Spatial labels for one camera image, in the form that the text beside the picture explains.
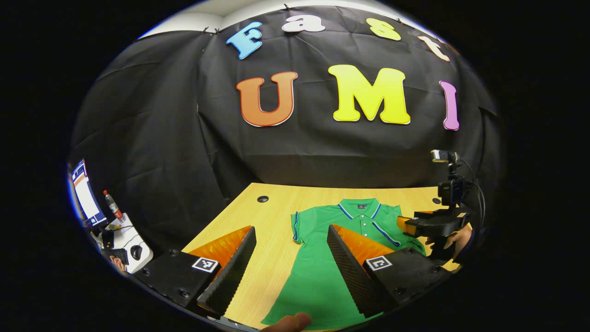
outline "letter m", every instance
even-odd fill
[[[336,121],[358,121],[360,112],[355,109],[355,98],[369,121],[373,121],[382,102],[383,112],[379,115],[386,123],[407,125],[410,122],[404,99],[403,72],[382,68],[371,85],[363,74],[349,64],[338,64],[328,68],[328,73],[336,76],[338,84],[338,110],[334,112]]]

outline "collar stripe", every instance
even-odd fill
[[[350,219],[354,219],[354,218],[353,218],[353,217],[350,215],[350,213],[346,212],[346,210],[344,209],[344,207],[342,206],[342,204],[338,203],[338,206],[340,207],[340,209],[342,210],[342,212],[344,212],[344,214],[345,214],[345,215],[346,215],[348,218],[350,218]]]
[[[371,216],[371,219],[375,218],[375,216],[377,215],[377,212],[379,211],[380,208],[381,208],[381,203],[379,203],[379,205],[377,205],[377,209],[375,210],[375,212]]]
[[[295,228],[295,235],[293,235],[293,240],[297,241],[299,236],[297,235],[297,222],[299,221],[297,218],[297,212],[295,212],[295,224],[293,224],[293,228]]]
[[[393,240],[391,237],[389,237],[389,235],[387,235],[387,233],[385,233],[384,230],[382,230],[379,226],[377,226],[377,224],[375,222],[373,222],[373,226],[375,228],[377,228],[377,230],[380,231],[381,234],[383,234],[391,243],[393,243],[394,246],[399,247],[402,245],[400,242],[397,242],[396,240]]]

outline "green polo shirt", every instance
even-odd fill
[[[329,330],[362,323],[360,314],[327,244],[328,227],[337,224],[392,250],[411,247],[426,255],[420,241],[397,227],[399,206],[377,199],[342,200],[338,205],[312,207],[291,215],[293,240],[301,244],[291,274],[262,324],[272,325],[286,315],[308,313],[308,330]]]

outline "pink letter i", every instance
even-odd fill
[[[447,101],[447,117],[444,119],[443,125],[445,129],[456,131],[459,129],[459,121],[457,120],[457,99],[455,93],[457,89],[451,85],[451,83],[440,81],[438,84],[441,85],[444,91],[444,97]]]

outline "monitor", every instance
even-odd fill
[[[71,174],[68,176],[71,178],[74,187],[74,192],[70,193],[72,205],[84,227],[96,229],[106,226],[109,222],[92,192],[86,163],[83,159],[71,170]]]

